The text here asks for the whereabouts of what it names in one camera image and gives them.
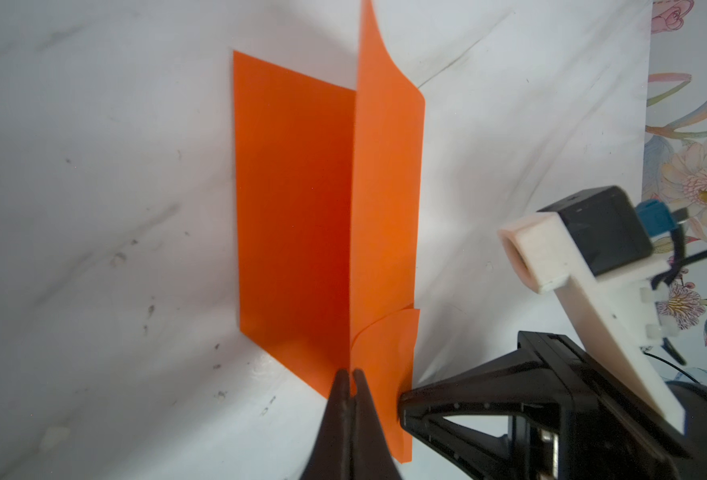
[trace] black plastic bracket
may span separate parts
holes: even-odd
[[[404,393],[399,420],[471,478],[707,478],[707,456],[566,336]],[[510,416],[494,437],[453,415]]]

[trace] flower illustration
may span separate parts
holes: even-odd
[[[672,210],[687,207],[707,226],[707,140],[694,142],[661,166],[660,193]]]
[[[652,3],[652,33],[672,32],[683,27],[684,16],[688,14],[692,0],[657,0]]]
[[[679,328],[686,330],[700,321],[705,307],[700,304],[700,293],[678,283],[672,283],[666,302],[657,302],[657,312],[676,319]]]

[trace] white surface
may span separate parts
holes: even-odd
[[[236,326],[230,50],[353,87],[358,8],[0,0],[0,478],[300,474],[324,400]],[[650,5],[377,11],[426,99],[416,381],[521,329],[575,338],[495,231],[585,187],[638,198]],[[49,426],[70,436],[38,454]],[[465,477],[414,457],[405,478]]]
[[[639,350],[651,343],[645,330],[637,336],[633,328],[657,323],[651,290],[644,302],[641,289],[668,263],[650,257],[596,277],[555,212],[524,216],[499,235],[521,282],[536,293],[556,292],[589,355],[684,433],[685,410]]]

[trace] pink rose illustration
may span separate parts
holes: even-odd
[[[652,33],[672,32],[685,24],[692,0],[659,0],[652,3]]]

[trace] gray stain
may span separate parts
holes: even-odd
[[[83,23],[83,24],[74,25],[73,27],[67,28],[66,30],[63,30],[60,32],[53,32],[50,34],[50,37],[47,40],[45,40],[43,43],[41,43],[39,45],[39,47],[36,49],[36,51],[37,52],[44,52],[48,48],[54,47],[55,45],[74,36],[75,34],[84,30],[88,26],[90,26],[89,23]]]
[[[124,235],[123,237],[132,238],[143,235],[145,232],[149,231],[154,226],[163,224],[164,222],[175,216],[180,211],[180,208],[181,204],[179,203],[174,203],[168,206],[159,215],[153,216],[146,222],[141,223],[135,229],[128,232],[128,234]],[[101,256],[93,257],[94,253],[89,252],[87,254],[82,254],[73,260],[70,260],[68,263],[66,263],[65,273],[61,274],[51,284],[49,284],[47,288],[45,288],[44,291],[34,299],[33,305],[41,306],[44,303],[50,301],[50,299],[53,298],[54,295],[56,295],[58,292],[60,292],[63,287],[65,287],[69,282],[75,280],[81,274],[87,272],[87,270],[92,268],[95,264],[98,264],[102,259],[105,259],[106,257],[113,258],[114,256],[116,256],[117,250],[125,244],[126,240],[124,240],[118,246],[109,249],[108,252]]]

